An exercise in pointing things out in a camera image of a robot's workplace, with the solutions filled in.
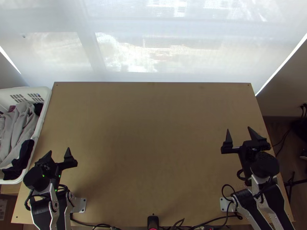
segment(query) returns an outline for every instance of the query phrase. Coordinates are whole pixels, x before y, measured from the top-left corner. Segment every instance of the clothing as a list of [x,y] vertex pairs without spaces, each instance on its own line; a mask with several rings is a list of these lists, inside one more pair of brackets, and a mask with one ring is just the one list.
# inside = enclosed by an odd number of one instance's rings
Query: clothing
[[14,180],[21,175],[22,170],[28,165],[33,146],[33,140],[26,140],[22,143],[19,158],[12,160],[12,167],[2,170],[4,174],[3,180]]
[[41,115],[41,110],[43,109],[44,103],[34,103],[34,112],[36,115]]
[[0,116],[0,169],[12,167],[12,161],[19,158],[21,145],[31,138],[37,121],[35,107],[28,102]]

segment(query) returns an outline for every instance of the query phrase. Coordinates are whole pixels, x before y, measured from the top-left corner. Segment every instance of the wall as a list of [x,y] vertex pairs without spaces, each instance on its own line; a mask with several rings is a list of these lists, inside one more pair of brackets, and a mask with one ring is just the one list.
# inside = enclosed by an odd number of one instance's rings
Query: wall
[[0,53],[0,89],[28,86],[20,73]]
[[307,40],[257,96],[263,116],[301,116],[307,102]]

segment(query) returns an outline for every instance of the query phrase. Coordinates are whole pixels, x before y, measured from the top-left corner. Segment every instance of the metal bracket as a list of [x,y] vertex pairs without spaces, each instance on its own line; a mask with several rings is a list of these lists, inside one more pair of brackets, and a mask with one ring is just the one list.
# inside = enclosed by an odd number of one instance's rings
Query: metal bracket
[[83,213],[85,212],[85,207],[86,207],[86,199],[85,198],[74,198],[73,201],[74,208],[72,209],[71,213],[74,212],[79,212]]
[[[229,205],[229,203],[230,203],[229,200],[226,200],[226,199],[223,198],[223,197],[220,198],[220,206],[221,206],[221,211],[222,211],[222,212],[226,212],[226,211],[227,211],[227,207],[228,207],[228,205]],[[236,203],[233,203],[233,204],[231,204],[231,205],[229,206],[228,212],[236,212],[236,209],[237,209]]]

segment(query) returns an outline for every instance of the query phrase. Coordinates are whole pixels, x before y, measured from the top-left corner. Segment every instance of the black cloth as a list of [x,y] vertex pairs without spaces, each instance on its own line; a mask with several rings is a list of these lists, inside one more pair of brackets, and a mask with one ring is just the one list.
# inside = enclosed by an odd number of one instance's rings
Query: black cloth
[[15,180],[21,175],[22,170],[28,165],[33,146],[33,140],[26,140],[22,143],[19,158],[12,160],[12,167],[2,170],[4,174],[3,180]]
[[36,115],[41,115],[41,110],[43,109],[44,103],[34,103],[34,112]]

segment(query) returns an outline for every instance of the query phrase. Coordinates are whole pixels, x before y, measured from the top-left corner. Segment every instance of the gray cloth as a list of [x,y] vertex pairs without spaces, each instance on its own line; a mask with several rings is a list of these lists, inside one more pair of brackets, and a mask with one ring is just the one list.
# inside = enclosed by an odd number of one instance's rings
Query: gray cloth
[[19,158],[21,145],[33,135],[38,116],[34,105],[18,103],[13,112],[0,116],[0,169],[12,166],[13,159]]

